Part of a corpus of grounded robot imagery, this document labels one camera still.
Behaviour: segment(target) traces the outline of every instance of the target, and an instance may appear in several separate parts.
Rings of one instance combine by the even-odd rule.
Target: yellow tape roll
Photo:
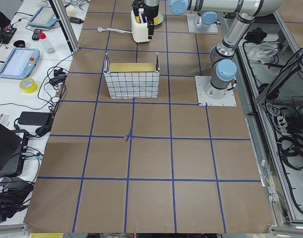
[[[33,93],[38,89],[38,85],[33,78],[25,78],[20,81],[19,88],[21,88],[25,93]]]

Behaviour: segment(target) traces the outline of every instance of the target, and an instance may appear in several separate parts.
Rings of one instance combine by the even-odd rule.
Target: clear bottle
[[[50,40],[47,38],[46,34],[39,32],[39,39],[48,54],[53,54],[56,51]]]

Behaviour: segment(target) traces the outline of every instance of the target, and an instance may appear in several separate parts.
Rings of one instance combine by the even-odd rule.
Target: blue joint cap
[[[217,13],[214,11],[208,11],[201,16],[202,22],[205,25],[214,24],[217,21]]]
[[[237,72],[236,64],[230,59],[223,59],[216,66],[216,75],[224,82],[231,81]]]
[[[183,14],[189,5],[188,0],[169,0],[169,7],[174,15]]]

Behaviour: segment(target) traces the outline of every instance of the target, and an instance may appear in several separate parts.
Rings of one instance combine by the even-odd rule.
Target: mounting plate
[[[200,106],[220,106],[220,107],[236,107],[236,100],[233,91],[227,91],[226,95],[222,99],[213,99],[206,95],[204,92],[204,86],[211,80],[211,76],[196,76],[196,92],[197,100]]]
[[[187,27],[189,29],[189,33],[199,33],[199,34],[218,34],[218,29],[216,24],[212,24],[207,28],[197,28],[194,25],[194,21],[197,17],[197,14],[187,14]]]

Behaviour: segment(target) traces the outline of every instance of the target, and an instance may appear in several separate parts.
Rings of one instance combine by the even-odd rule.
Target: black monitor
[[[0,124],[0,171],[16,155],[22,138]]]

